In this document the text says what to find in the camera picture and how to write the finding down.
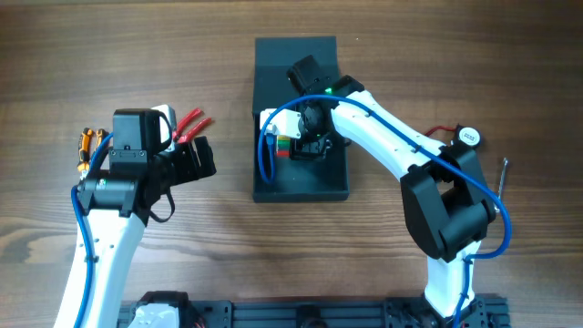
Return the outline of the silver metal wrench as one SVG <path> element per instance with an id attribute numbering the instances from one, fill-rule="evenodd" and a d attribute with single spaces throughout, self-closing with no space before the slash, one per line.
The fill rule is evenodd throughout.
<path id="1" fill-rule="evenodd" d="M 502 198 L 503 198 L 503 192 L 505 189 L 506 172 L 507 172 L 508 164 L 509 164 L 508 158 L 504 157 L 502 160 L 502 169 L 501 169 L 500 179 L 499 179 L 499 183 L 498 183 L 498 191 L 497 191 L 497 197 L 500 200 L 502 200 Z M 494 208 L 495 208 L 496 213 L 500 213 L 500 209 L 496 204 L 494 205 Z"/>

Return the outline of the red handled snips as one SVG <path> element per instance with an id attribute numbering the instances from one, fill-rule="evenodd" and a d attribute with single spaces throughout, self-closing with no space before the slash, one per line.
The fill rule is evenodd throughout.
<path id="1" fill-rule="evenodd" d="M 203 118 L 198 121 L 198 117 L 202 114 L 203 111 L 200 108 L 194 108 L 184 116 L 173 132 L 173 141 L 179 144 L 193 141 L 204 128 L 212 123 L 212 118 Z"/>

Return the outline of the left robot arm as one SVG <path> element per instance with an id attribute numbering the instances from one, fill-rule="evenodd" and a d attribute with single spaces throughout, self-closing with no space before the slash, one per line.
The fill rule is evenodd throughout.
<path id="1" fill-rule="evenodd" d="M 57 327 L 113 327 L 128 270 L 152 207 L 174 186 L 215 174 L 212 149 L 195 108 L 182 119 L 168 105 L 118 109 L 113 128 L 98 132 L 95 151 L 79 141 L 84 177 L 71 190 L 77 245 Z"/>

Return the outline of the clear case coloured screwdrivers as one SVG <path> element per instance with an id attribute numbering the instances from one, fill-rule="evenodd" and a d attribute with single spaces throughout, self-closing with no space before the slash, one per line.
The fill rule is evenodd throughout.
<path id="1" fill-rule="evenodd" d="M 290 156 L 291 139 L 289 137 L 279 135 L 276 139 L 276 156 L 280 158 L 288 158 Z"/>

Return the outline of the black round tape measure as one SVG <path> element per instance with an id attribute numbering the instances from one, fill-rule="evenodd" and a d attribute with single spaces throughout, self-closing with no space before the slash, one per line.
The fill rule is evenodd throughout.
<path id="1" fill-rule="evenodd" d="M 457 124 L 455 127 L 435 126 L 425 132 L 427 137 L 432 136 L 436 131 L 452 132 L 454 134 L 451 143 L 463 143 L 471 149 L 476 149 L 482 142 L 482 137 L 479 131 L 475 128 L 462 126 Z"/>

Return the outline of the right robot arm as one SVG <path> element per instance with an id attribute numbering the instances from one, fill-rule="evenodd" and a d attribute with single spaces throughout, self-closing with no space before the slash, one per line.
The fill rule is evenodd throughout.
<path id="1" fill-rule="evenodd" d="M 447 323 L 462 322 L 475 299 L 473 261 L 496 217 L 495 197 L 474 149 L 415 131 L 354 78 L 331 80 L 313 56 L 294 63 L 287 77 L 301 96 L 294 105 L 301 116 L 301 143 L 335 132 L 399 181 L 406 228 L 427 257 L 425 301 Z"/>

